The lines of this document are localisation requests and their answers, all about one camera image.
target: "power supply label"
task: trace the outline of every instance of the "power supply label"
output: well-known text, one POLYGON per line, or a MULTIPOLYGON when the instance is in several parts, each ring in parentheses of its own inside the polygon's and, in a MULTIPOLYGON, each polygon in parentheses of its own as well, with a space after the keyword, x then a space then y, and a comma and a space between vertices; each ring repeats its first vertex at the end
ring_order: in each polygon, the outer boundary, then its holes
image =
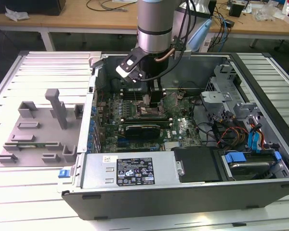
POLYGON ((152 158, 117 159, 117 185, 155 184, 152 158))

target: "side panel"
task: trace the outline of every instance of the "side panel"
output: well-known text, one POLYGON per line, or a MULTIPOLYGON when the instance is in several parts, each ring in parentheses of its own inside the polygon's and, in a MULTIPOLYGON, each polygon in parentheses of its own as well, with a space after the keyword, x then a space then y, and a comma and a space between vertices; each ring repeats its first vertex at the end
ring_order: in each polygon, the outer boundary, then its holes
POLYGON ((81 219, 93 220, 265 207, 288 194, 289 184, 277 182, 94 194, 63 192, 62 197, 81 219))

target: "metal case frame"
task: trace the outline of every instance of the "metal case frame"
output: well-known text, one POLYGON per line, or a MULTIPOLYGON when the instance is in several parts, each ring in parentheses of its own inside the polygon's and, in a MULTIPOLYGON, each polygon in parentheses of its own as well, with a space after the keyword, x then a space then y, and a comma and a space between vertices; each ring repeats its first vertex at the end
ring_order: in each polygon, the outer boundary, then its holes
MULTIPOLYGON (((108 53, 101 58, 106 58, 108 55, 111 54, 108 53)), ((228 59, 289 155, 289 127, 239 56, 235 53, 197 53, 192 56, 219 56, 228 59)), ((95 69, 93 78, 97 77, 95 74, 98 73, 98 68, 95 69)), ((81 153, 77 158, 73 185, 67 185, 67 190, 62 192, 62 197, 84 220, 258 208, 289 195, 289 178, 200 182, 181 184, 179 187, 168 185, 163 187, 135 188, 131 186, 119 189, 82 189, 86 162, 86 154, 83 150, 80 150, 81 153)))

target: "blue latch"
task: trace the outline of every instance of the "blue latch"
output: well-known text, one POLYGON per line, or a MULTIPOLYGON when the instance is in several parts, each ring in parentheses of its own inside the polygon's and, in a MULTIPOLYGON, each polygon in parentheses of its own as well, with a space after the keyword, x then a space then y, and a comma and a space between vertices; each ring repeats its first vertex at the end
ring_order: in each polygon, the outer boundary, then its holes
POLYGON ((59 172, 58 178, 70 178, 69 172, 70 170, 61 169, 59 172))
POLYGON ((227 163, 246 161, 246 158, 242 152, 228 153, 227 155, 225 155, 225 158, 227 163))
POLYGON ((260 153, 260 151, 261 151, 257 148, 258 139, 259 139, 259 133, 258 132, 252 131, 249 133, 248 146, 252 150, 256 151, 256 153, 260 153))
POLYGON ((274 153, 277 160, 281 160, 281 154, 279 152, 274 153))

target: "blue tab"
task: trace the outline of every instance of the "blue tab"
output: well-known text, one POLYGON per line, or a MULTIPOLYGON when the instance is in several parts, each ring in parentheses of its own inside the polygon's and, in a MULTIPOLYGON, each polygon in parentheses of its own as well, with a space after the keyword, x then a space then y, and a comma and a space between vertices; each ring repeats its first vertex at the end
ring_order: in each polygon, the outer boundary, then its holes
POLYGON ((246 158, 242 152, 228 153, 227 155, 225 155, 225 158, 227 163, 246 161, 246 158))
POLYGON ((58 175, 58 178, 70 178, 69 176, 70 170, 61 169, 58 175))
POLYGON ((274 153, 277 160, 281 160, 281 154, 279 152, 274 153))

